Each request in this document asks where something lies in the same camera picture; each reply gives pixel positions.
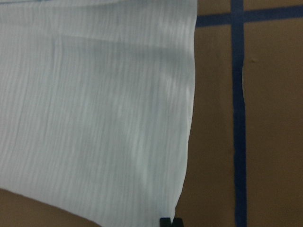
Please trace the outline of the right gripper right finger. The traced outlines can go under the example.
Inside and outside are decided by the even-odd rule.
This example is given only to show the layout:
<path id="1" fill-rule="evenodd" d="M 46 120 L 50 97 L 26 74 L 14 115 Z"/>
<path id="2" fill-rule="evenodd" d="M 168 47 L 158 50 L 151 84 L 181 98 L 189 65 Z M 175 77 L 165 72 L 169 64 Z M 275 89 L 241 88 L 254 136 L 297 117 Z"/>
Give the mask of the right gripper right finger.
<path id="1" fill-rule="evenodd" d="M 174 218 L 172 221 L 172 227 L 183 227 L 182 218 Z"/>

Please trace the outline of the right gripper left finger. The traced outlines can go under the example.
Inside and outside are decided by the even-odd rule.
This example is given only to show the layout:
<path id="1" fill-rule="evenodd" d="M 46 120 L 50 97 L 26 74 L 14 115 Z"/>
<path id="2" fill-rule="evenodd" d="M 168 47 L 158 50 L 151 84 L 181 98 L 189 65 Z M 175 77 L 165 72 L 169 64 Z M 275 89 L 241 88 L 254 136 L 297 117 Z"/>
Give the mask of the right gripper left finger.
<path id="1" fill-rule="evenodd" d="M 171 220 L 170 218 L 160 218 L 160 227 L 171 227 Z"/>

